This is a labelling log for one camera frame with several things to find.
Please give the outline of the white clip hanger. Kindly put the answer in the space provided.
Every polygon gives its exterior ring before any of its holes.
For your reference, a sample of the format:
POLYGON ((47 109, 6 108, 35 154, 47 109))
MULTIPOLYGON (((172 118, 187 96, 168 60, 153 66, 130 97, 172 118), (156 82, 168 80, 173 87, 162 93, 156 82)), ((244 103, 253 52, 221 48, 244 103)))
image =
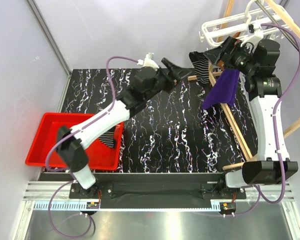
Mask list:
POLYGON ((248 37, 248 24, 260 25, 276 24, 288 30, 291 28, 264 0, 251 0, 244 12, 211 20, 201 25, 200 41, 207 42, 211 48, 218 47, 228 37, 235 37, 243 41, 248 37))

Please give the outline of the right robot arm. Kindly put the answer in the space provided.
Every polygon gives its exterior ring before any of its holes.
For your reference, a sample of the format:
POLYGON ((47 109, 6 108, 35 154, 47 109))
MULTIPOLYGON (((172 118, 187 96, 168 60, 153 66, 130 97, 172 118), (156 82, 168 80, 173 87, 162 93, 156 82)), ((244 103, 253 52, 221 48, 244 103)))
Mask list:
POLYGON ((225 70, 238 70, 243 74, 258 137, 256 160, 245 162, 240 170, 226 173, 223 182, 217 185, 218 195, 226 199, 235 189, 244 186, 282 184, 298 172, 299 166, 290 159, 281 123, 283 93, 281 82, 274 74, 280 44, 262 39, 254 46, 229 36, 203 55, 225 70))

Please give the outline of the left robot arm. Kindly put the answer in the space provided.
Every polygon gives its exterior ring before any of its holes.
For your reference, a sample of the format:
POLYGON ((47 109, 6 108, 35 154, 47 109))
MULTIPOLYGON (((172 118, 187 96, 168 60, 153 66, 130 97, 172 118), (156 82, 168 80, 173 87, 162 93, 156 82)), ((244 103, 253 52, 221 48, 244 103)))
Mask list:
POLYGON ((164 67, 149 57, 137 60, 140 70, 127 89, 114 96, 106 109, 70 128, 59 128, 55 151, 69 168, 85 197, 93 198, 98 193, 97 179, 91 172, 86 153, 90 145, 117 124, 141 112, 158 93, 170 93, 191 73, 165 57, 161 62, 164 67))

